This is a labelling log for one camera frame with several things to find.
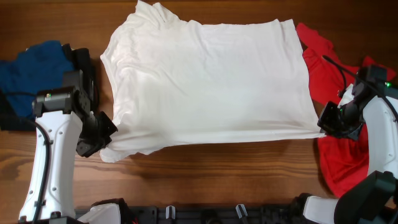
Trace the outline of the white t-shirt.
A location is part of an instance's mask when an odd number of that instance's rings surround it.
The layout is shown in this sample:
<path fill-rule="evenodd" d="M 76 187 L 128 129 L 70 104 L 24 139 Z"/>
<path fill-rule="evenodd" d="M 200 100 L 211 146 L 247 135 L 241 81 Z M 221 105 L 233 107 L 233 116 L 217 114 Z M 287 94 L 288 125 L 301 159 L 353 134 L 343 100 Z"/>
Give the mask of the white t-shirt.
<path fill-rule="evenodd" d="M 204 25 L 138 1 L 101 61 L 113 92 L 105 162 L 188 144 L 322 134 L 293 20 Z"/>

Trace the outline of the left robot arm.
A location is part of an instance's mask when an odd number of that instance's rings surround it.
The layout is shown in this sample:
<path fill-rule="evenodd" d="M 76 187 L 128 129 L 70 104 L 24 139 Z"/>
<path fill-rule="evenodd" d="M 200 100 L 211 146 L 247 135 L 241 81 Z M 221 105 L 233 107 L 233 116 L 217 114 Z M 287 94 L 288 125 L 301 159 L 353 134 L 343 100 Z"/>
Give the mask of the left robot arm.
<path fill-rule="evenodd" d="M 111 142 L 117 127 L 92 109 L 93 79 L 83 71 L 66 72 L 60 88 L 42 90 L 32 104 L 36 148 L 29 191 L 19 223 L 75 221 L 75 156 L 90 157 Z"/>

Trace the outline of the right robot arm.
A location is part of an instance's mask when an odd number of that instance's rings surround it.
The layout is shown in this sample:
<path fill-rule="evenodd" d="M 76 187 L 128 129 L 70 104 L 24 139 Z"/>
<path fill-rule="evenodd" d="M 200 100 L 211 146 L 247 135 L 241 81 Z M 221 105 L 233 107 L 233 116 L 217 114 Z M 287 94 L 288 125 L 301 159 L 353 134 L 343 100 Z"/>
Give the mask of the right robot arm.
<path fill-rule="evenodd" d="M 385 68 L 370 65 L 354 75 L 353 99 L 328 102 L 318 120 L 325 134 L 357 139 L 368 130 L 367 177 L 339 199 L 300 197 L 302 215 L 311 223 L 397 223 L 397 87 Z"/>

